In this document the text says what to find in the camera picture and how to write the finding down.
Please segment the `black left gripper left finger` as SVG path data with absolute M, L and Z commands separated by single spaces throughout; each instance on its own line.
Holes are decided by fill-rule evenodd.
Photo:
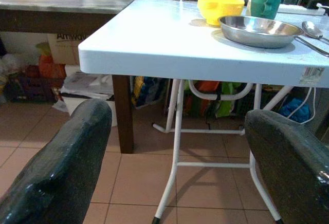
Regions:
M 0 224 L 83 224 L 111 126 L 105 101 L 80 103 L 0 198 Z

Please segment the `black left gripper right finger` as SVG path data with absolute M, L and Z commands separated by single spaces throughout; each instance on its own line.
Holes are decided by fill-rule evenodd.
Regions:
M 329 224 L 329 148 L 270 110 L 245 117 L 246 137 L 284 224 Z

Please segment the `dark plastic crate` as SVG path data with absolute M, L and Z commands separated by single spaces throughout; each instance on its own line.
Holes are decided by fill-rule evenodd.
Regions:
M 23 73 L 11 74 L 4 89 L 5 97 L 17 102 L 56 102 L 64 79 L 30 78 Z

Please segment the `orange plastic bag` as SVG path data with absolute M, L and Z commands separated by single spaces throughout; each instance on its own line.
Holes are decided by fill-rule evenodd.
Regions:
M 65 65 L 54 63 L 51 55 L 41 55 L 39 57 L 39 72 L 43 78 L 66 78 Z

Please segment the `blue yellow patterned bag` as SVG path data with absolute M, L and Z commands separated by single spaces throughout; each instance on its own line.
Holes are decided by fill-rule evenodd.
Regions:
M 136 109 L 157 103 L 163 98 L 165 78 L 135 76 L 133 78 L 132 104 Z

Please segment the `brown cardboard box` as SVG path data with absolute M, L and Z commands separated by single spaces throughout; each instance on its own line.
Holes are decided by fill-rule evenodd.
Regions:
M 53 61 L 56 64 L 79 65 L 78 45 L 88 37 L 86 34 L 47 34 Z

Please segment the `stainless steel spoon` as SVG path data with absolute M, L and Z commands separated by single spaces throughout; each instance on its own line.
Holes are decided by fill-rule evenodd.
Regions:
M 323 36 L 322 31 L 318 27 L 316 27 L 313 22 L 311 21 L 302 22 L 302 29 L 309 37 L 318 40 L 325 40 L 326 42 L 329 43 L 329 39 Z

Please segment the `stainless steel plate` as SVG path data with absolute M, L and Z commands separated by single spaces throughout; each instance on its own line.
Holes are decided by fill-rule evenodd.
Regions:
M 295 25 L 254 16 L 223 16 L 218 21 L 226 38 L 252 47 L 283 48 L 303 34 Z

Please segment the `dark wooden table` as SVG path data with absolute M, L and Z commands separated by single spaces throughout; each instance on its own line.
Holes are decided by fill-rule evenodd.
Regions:
M 90 35 L 134 0 L 0 0 L 0 32 Z

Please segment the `white folding table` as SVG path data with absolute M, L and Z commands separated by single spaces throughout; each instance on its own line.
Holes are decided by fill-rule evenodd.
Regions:
M 173 80 L 167 133 L 174 133 L 172 168 L 152 224 L 160 224 L 177 169 L 188 166 L 179 160 L 184 87 L 193 80 L 245 83 L 244 90 L 224 95 L 225 101 L 241 99 L 255 89 L 254 108 L 260 108 L 261 88 L 276 84 L 281 90 L 266 104 L 270 110 L 294 87 L 329 88 L 329 53 L 317 53 L 293 41 L 281 48 L 273 44 L 283 37 L 284 26 L 301 22 L 300 15 L 260 23 L 253 17 L 247 32 L 267 27 L 246 44 L 228 39 L 222 27 L 194 26 L 199 19 L 196 2 L 135 0 L 78 47 L 84 73 L 111 74 L 113 78 L 147 76 Z

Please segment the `green plastic mug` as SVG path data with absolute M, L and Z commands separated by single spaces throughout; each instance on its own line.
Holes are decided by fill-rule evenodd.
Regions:
M 251 0 L 250 14 L 254 17 L 274 20 L 281 0 Z

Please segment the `yellow plastic bowl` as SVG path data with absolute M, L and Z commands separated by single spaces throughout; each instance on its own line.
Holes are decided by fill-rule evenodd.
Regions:
M 244 0 L 197 0 L 197 7 L 208 25 L 220 26 L 223 16 L 240 16 Z

